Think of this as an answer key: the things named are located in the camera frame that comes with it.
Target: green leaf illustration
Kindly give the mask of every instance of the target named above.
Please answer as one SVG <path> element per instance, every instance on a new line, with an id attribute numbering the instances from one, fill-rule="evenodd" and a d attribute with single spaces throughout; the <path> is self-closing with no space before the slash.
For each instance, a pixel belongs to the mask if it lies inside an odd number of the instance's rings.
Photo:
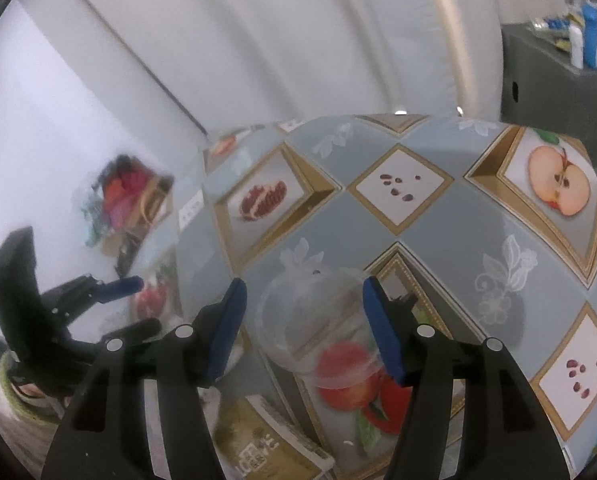
<path id="1" fill-rule="evenodd" d="M 534 128 L 534 131 L 538 134 L 538 136 L 544 142 L 549 142 L 550 144 L 559 144 L 559 136 L 557 134 L 553 134 L 552 132 L 548 132 L 546 130 L 540 130 L 538 128 Z"/>
<path id="2" fill-rule="evenodd" d="M 369 454 L 381 440 L 381 431 L 365 418 L 361 410 L 357 410 L 354 415 L 356 418 L 356 428 L 361 438 L 361 446 L 363 446 L 364 452 Z"/>

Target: gold frame pattern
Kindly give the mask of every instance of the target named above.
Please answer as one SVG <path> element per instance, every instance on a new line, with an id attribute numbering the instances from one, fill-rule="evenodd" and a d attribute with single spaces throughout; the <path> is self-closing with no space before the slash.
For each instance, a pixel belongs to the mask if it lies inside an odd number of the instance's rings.
<path id="1" fill-rule="evenodd" d="M 505 177 L 505 171 L 526 130 L 527 128 L 521 126 L 506 128 L 467 171 L 464 178 L 535 232 L 578 276 L 583 285 L 590 288 L 597 275 L 597 212 L 587 254 L 585 258 L 582 258 L 559 228 L 525 193 Z M 567 136 L 560 137 L 589 160 L 587 152 L 579 140 Z"/>
<path id="2" fill-rule="evenodd" d="M 594 399 L 592 400 L 592 402 L 590 402 L 590 405 L 585 409 L 585 411 L 581 414 L 579 419 L 576 421 L 576 424 L 573 425 L 572 428 L 569 430 L 563 423 L 563 420 L 561 419 L 556 408 L 552 405 L 550 400 L 547 398 L 547 395 L 543 392 L 543 389 L 541 389 L 541 386 L 539 383 L 541 382 L 541 379 L 545 376 L 547 371 L 552 367 L 554 362 L 559 358 L 559 356 L 561 355 L 561 352 L 563 352 L 563 350 L 568 345 L 570 340 L 573 338 L 573 336 L 575 335 L 576 331 L 581 326 L 581 323 L 583 322 L 585 317 L 589 317 L 597 329 L 597 313 L 594 311 L 594 309 L 592 308 L 590 303 L 588 303 L 586 301 L 585 304 L 583 305 L 583 308 L 581 309 L 581 312 L 579 312 L 579 314 L 576 316 L 575 322 L 572 323 L 572 326 L 565 334 L 565 337 L 559 343 L 559 346 L 557 346 L 557 348 L 552 352 L 552 355 L 549 357 L 547 362 L 541 367 L 541 370 L 539 370 L 539 372 L 530 381 L 530 384 L 531 384 L 532 388 L 534 389 L 534 392 L 536 393 L 537 398 L 541 402 L 543 409 L 549 416 L 550 420 L 552 421 L 552 424 L 557 429 L 557 431 L 559 432 L 559 435 L 561 436 L 561 438 L 563 438 L 564 441 L 568 440 L 573 434 L 575 434 L 576 430 L 579 428 L 581 423 L 585 420 L 585 418 L 588 416 L 590 411 L 592 411 L 592 408 L 597 403 L 597 393 L 594 396 Z"/>
<path id="3" fill-rule="evenodd" d="M 443 179 L 443 183 L 440 186 L 438 186 L 437 189 L 435 189 L 434 192 L 431 195 L 429 195 L 429 197 L 426 198 L 421 203 L 421 205 L 419 205 L 418 208 L 416 208 L 415 211 L 413 211 L 413 213 L 410 216 L 408 216 L 400 224 L 396 225 L 389 218 L 387 218 L 387 216 L 385 216 L 379 208 L 377 208 L 373 203 L 371 203 L 370 200 L 368 200 L 365 197 L 365 195 L 363 195 L 361 192 L 359 192 L 356 189 L 356 187 L 358 186 L 358 184 L 360 184 L 362 181 L 364 181 L 374 170 L 376 170 L 376 168 L 378 168 L 390 156 L 392 156 L 394 153 L 396 153 L 398 151 L 403 152 L 408 156 L 411 156 L 414 160 L 416 160 L 417 162 L 424 165 L 428 170 L 434 171 L 434 173 L 436 173 L 438 176 L 440 176 Z M 413 224 L 413 222 L 417 218 L 419 218 L 419 216 L 421 216 L 426 211 L 426 209 L 428 209 L 429 206 L 431 206 L 432 203 L 434 203 L 436 201 L 436 199 L 438 199 L 438 197 L 440 197 L 443 194 L 443 192 L 445 192 L 446 189 L 448 189 L 448 187 L 450 187 L 450 184 L 452 182 L 454 182 L 454 179 L 448 173 L 443 171 L 441 168 L 438 168 L 437 166 L 432 164 L 429 160 L 422 158 L 422 156 L 418 155 L 418 153 L 413 152 L 412 150 L 406 148 L 405 146 L 402 146 L 401 144 L 396 144 L 385 155 L 383 155 L 379 160 L 374 162 L 374 164 L 372 164 L 367 170 L 365 170 L 363 173 L 361 173 L 361 175 L 359 175 L 354 180 L 354 182 L 352 182 L 349 185 L 348 190 L 356 198 L 356 200 L 361 202 L 361 204 L 363 204 L 365 209 L 370 211 L 376 218 L 378 218 L 379 221 L 387 229 L 389 229 L 393 235 L 400 235 L 407 227 L 409 227 L 411 224 Z"/>
<path id="4" fill-rule="evenodd" d="M 383 116 L 394 116 L 394 117 L 402 117 L 403 123 L 394 128 L 391 124 L 387 123 L 383 120 Z M 389 130 L 389 133 L 395 137 L 401 139 L 405 137 L 409 131 L 416 126 L 417 124 L 422 123 L 429 119 L 429 115 L 419 115 L 419 114 L 404 114 L 404 115 L 396 115 L 396 114 L 372 114 L 372 115 L 359 115 L 357 116 L 359 119 L 363 119 L 373 124 L 378 124 L 382 128 Z"/>
<path id="5" fill-rule="evenodd" d="M 274 225 L 254 245 L 248 248 L 241 256 L 237 256 L 233 250 L 227 202 L 241 189 L 244 182 L 261 170 L 279 152 L 282 154 L 299 184 L 301 184 L 304 195 L 290 210 L 274 222 Z M 299 225 L 303 224 L 340 189 L 337 184 L 314 168 L 307 160 L 284 142 L 268 152 L 225 196 L 214 204 L 219 238 L 223 250 L 227 254 L 232 271 L 235 274 L 241 272 L 275 243 L 281 241 L 290 232 L 299 227 Z"/>
<path id="6" fill-rule="evenodd" d="M 451 338 L 451 333 L 441 319 L 441 316 L 438 314 L 423 288 L 421 285 L 419 285 L 416 278 L 407 267 L 408 258 L 406 257 L 406 252 L 407 251 L 402 244 L 395 242 L 387 249 L 387 251 L 381 254 L 381 256 L 376 258 L 368 267 L 366 267 L 365 271 L 369 272 L 370 274 L 375 274 L 377 278 L 381 280 L 385 278 L 393 268 L 396 268 L 399 278 L 405 280 L 408 288 L 415 291 L 415 293 L 418 295 L 419 301 L 422 303 L 421 306 L 423 311 L 430 317 L 434 323 L 434 326 L 441 330 L 441 332 L 443 332 L 447 337 Z M 323 424 L 319 419 L 319 415 L 315 410 L 309 390 L 307 389 L 304 381 L 298 376 L 294 375 L 294 380 L 296 381 L 296 386 L 301 394 L 301 400 L 303 401 L 303 405 L 306 409 L 307 415 L 309 416 L 309 420 L 312 423 L 317 436 L 319 437 L 320 445 L 326 450 L 326 452 L 331 454 L 333 452 L 333 448 L 329 444 L 329 440 L 325 434 L 325 428 L 323 427 Z M 450 420 L 458 415 L 464 407 L 465 397 L 463 395 L 461 398 L 452 402 Z M 453 440 L 447 442 L 446 446 L 449 447 L 458 442 L 460 439 L 461 437 L 454 438 Z M 365 480 L 366 478 L 369 478 L 370 476 L 373 476 L 382 469 L 386 468 L 392 459 L 392 454 L 392 451 L 384 453 L 383 455 L 374 459 L 367 466 L 356 470 L 349 476 L 344 475 L 339 466 L 335 465 L 333 469 L 334 476 L 338 480 Z"/>
<path id="7" fill-rule="evenodd" d="M 483 329 L 472 319 L 469 314 L 466 313 L 465 308 L 461 306 L 456 298 L 451 295 L 443 282 L 430 269 L 423 265 L 419 261 L 419 258 L 416 256 L 416 254 L 406 247 L 401 240 L 395 241 L 383 254 L 381 254 L 381 256 L 377 257 L 367 267 L 367 269 L 380 269 L 381 264 L 385 264 L 385 262 L 389 261 L 396 252 L 398 252 L 403 260 L 405 260 L 406 265 L 409 267 L 414 267 L 422 274 L 424 279 L 430 282 L 435 290 L 445 299 L 454 314 L 461 319 L 461 322 L 463 322 L 463 324 L 469 328 L 469 331 L 474 334 L 474 336 L 476 336 L 480 342 L 483 342 L 485 339 L 487 339 L 488 336 L 485 334 Z"/>

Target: clear plastic cup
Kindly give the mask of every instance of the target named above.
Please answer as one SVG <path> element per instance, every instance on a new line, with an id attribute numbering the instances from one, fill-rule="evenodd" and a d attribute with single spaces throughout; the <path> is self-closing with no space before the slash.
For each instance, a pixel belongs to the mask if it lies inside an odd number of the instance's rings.
<path id="1" fill-rule="evenodd" d="M 319 388 L 362 383 L 383 364 L 363 311 L 365 273 L 303 265 L 275 278 L 254 314 L 262 350 Z"/>

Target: blue gripper pad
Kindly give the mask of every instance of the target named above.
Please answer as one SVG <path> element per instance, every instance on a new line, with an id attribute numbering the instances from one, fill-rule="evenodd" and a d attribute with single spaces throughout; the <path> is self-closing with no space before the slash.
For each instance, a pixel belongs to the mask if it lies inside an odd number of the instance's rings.
<path id="1" fill-rule="evenodd" d="M 208 360 L 208 377 L 212 380 L 223 375 L 236 334 L 243 322 L 247 306 L 245 282 L 240 278 L 233 279 L 220 305 L 222 313 L 210 343 Z"/>
<path id="2" fill-rule="evenodd" d="M 386 296 L 379 280 L 370 276 L 363 283 L 363 309 L 370 322 L 370 327 L 376 339 L 381 359 L 387 373 L 398 384 L 405 382 L 406 371 L 401 359 L 401 344 L 399 337 L 392 327 L 386 313 L 386 306 L 390 300 Z"/>
<path id="3" fill-rule="evenodd" d="M 143 290 L 144 282 L 140 276 L 128 276 L 112 283 L 97 285 L 92 295 L 93 300 L 98 303 L 109 303 L 131 296 Z"/>

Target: apple illustration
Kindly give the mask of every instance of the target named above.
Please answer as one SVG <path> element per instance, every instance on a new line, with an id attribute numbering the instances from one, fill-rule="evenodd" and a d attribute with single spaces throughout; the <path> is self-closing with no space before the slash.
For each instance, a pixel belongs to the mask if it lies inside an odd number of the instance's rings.
<path id="1" fill-rule="evenodd" d="M 358 343 L 341 341 L 326 349 L 317 365 L 317 376 L 336 377 L 355 367 L 365 366 L 370 359 L 367 350 Z M 376 372 L 363 382 L 330 390 L 319 388 L 319 394 L 329 407 L 339 412 L 351 412 L 367 406 L 379 392 L 381 372 Z"/>
<path id="2" fill-rule="evenodd" d="M 363 408 L 363 415 L 384 433 L 399 434 L 410 405 L 412 388 L 402 388 L 387 374 L 381 376 L 379 400 L 386 418 L 378 415 L 371 406 Z"/>
<path id="3" fill-rule="evenodd" d="M 576 164 L 552 146 L 539 146 L 530 153 L 530 185 L 536 195 L 552 209 L 573 216 L 590 199 L 590 181 Z"/>
<path id="4" fill-rule="evenodd" d="M 138 320 L 148 319 L 150 317 L 159 317 L 165 309 L 165 300 L 167 298 L 167 289 L 165 285 L 147 285 L 144 290 L 139 292 L 134 298 L 134 307 Z"/>

